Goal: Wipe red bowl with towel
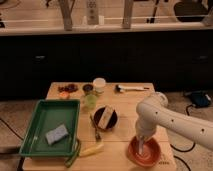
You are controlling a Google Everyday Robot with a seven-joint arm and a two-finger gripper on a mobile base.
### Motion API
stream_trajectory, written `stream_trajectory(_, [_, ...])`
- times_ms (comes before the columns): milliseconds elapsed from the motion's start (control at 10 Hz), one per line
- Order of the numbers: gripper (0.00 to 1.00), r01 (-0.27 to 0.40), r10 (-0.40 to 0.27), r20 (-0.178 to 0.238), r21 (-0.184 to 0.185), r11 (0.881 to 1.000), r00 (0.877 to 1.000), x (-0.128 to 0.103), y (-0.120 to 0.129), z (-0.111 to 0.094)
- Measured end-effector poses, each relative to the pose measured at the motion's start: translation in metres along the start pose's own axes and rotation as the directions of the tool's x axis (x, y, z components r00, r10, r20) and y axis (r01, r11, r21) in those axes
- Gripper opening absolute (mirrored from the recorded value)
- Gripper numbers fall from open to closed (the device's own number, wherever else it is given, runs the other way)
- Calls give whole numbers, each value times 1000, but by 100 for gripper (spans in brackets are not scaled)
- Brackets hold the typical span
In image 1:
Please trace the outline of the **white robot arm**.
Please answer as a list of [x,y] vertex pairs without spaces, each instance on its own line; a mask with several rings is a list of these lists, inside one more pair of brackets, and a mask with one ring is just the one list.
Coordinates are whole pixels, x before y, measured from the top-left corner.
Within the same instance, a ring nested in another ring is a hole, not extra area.
[[148,141],[160,125],[213,151],[213,122],[180,114],[167,108],[168,99],[161,92],[151,93],[136,106],[136,137]]

